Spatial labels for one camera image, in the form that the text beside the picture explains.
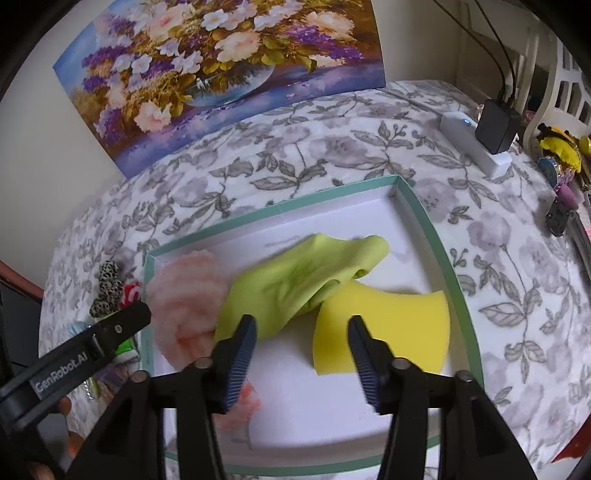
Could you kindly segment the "person's left hand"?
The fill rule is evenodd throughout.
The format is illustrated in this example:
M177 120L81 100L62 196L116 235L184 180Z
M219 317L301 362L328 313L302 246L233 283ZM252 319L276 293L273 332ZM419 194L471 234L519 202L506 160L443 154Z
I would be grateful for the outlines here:
M37 431L52 462L63 472L69 469L84 442L79 433L68 429L67 418L71 409L72 402L65 396L57 403L53 412L37 425Z

